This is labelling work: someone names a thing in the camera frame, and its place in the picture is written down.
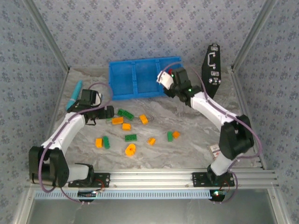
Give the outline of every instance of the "orange block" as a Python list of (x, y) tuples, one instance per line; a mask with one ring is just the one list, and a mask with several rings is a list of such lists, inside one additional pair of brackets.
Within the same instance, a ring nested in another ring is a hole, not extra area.
[(125, 131), (130, 131), (131, 130), (131, 125), (127, 123), (122, 124), (122, 129)]
[(96, 139), (95, 140), (95, 146), (97, 148), (102, 148), (103, 147), (103, 139)]
[(113, 125), (119, 125), (123, 123), (123, 117), (120, 118), (112, 118), (112, 124)]
[(146, 125), (149, 122), (144, 114), (140, 115), (139, 118), (144, 125)]
[(150, 139), (148, 140), (148, 143), (149, 143), (151, 146), (153, 146), (153, 145), (155, 144), (155, 142), (156, 142), (156, 139), (154, 139), (154, 138), (150, 138)]
[(177, 131), (175, 131), (174, 133), (172, 133), (172, 136), (177, 139), (181, 134)]
[(136, 152), (136, 146), (135, 146), (135, 144), (130, 144), (126, 148), (126, 151), (125, 151), (125, 153), (126, 153), (127, 156), (132, 156), (132, 155), (135, 154), (135, 152)]

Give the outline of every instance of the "blue plastic tray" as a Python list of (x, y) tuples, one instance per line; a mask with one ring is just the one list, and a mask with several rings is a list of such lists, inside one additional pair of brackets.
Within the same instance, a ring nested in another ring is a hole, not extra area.
[[(157, 76), (173, 62), (181, 62), (181, 58), (161, 57), (110, 62), (109, 85), (113, 90), (113, 100), (164, 96), (162, 85), (156, 82)], [(170, 68), (177, 69), (182, 66), (176, 64)]]

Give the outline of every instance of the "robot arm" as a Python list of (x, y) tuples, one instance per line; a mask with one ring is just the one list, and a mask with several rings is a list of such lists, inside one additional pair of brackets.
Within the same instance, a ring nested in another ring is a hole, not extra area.
[(241, 124), (238, 124), (226, 115), (230, 114), (250, 126), (248, 117), (245, 115), (238, 117), (236, 114), (221, 107), (208, 96), (209, 101), (226, 114), (222, 114), (212, 107), (208, 103), (204, 92), (198, 86), (191, 85), (184, 68), (171, 70), (170, 74), (161, 72), (157, 77), (157, 82), (163, 85), (167, 96), (172, 98), (178, 96), (180, 101), (202, 113), (219, 129), (219, 148), (222, 153), (207, 168), (209, 180), (212, 183), (216, 182), (227, 172), (234, 159), (238, 155), (247, 152), (254, 144), (252, 134)]
[(65, 160), (66, 151), (76, 134), (85, 125), (95, 125), (96, 119), (106, 119), (114, 116), (114, 108), (107, 106), (83, 114), (77, 112), (98, 107), (101, 104), (101, 94), (93, 90), (82, 90), (80, 100), (72, 105), (67, 114), (52, 136), (46, 140), (40, 147), (32, 147), (29, 151), (29, 175), (32, 183), (38, 181), (38, 165), (41, 154), (45, 147), (50, 144), (44, 161), (42, 161), (42, 182), (44, 185), (63, 187), (66, 183), (74, 180), (82, 180), (86, 183), (94, 181), (93, 167), (88, 164), (68, 165)]

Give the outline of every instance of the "gray marble table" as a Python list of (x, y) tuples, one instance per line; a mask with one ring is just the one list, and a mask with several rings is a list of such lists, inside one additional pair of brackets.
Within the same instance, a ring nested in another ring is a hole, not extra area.
[[(188, 67), (188, 76), (192, 83), (199, 84), (197, 77)], [(83, 80), (83, 87), (102, 81), (107, 83), (107, 68), (72, 68), (67, 77), (63, 96), (58, 108), (55, 129), (66, 114), (65, 106), (71, 97), (78, 80)], [(107, 88), (94, 86), (93, 89), (103, 94), (103, 101), (109, 98)], [(215, 96), (215, 101), (228, 110), (240, 114), (235, 91), (229, 76), (222, 73), (222, 84)], [(110, 120), (97, 120), (96, 126), (85, 126), (76, 135), (66, 153), (70, 163), (83, 162), (94, 165), (95, 169), (122, 168), (206, 168), (213, 157), (208, 146), (218, 143), (218, 129), (198, 111), (185, 106), (178, 98), (156, 97), (122, 101), (112, 101), (117, 112), (119, 108), (135, 115), (133, 121), (126, 120), (132, 126), (131, 131), (123, 131), (121, 125), (112, 125)], [(139, 115), (149, 119), (143, 125)], [(181, 136), (173, 142), (167, 141), (168, 131), (179, 131)], [(125, 155), (128, 143), (126, 134), (137, 134), (136, 154)], [(106, 135), (110, 140), (110, 149), (97, 148), (95, 139)], [(148, 138), (156, 138), (155, 145), (147, 143)], [(252, 168), (259, 166), (257, 159), (240, 161), (237, 167)]]

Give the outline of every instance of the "green lego brick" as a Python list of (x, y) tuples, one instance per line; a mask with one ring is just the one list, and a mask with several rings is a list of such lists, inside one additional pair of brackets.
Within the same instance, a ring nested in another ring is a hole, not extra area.
[(131, 114), (131, 113), (129, 113), (128, 111), (124, 111), (124, 112), (122, 113), (122, 115), (123, 115), (124, 117), (128, 118), (129, 120), (133, 120), (133, 119), (134, 119), (134, 115)]
[(109, 139), (108, 139), (107, 136), (103, 137), (103, 142), (104, 142), (105, 149), (109, 149), (110, 148), (110, 143), (109, 143)]
[(117, 112), (117, 115), (122, 117), (124, 112), (125, 111), (123, 109), (119, 109), (118, 112)]
[(172, 132), (167, 132), (167, 139), (169, 142), (171, 142), (173, 140)]
[(129, 134), (125, 136), (125, 141), (137, 141), (137, 134)]

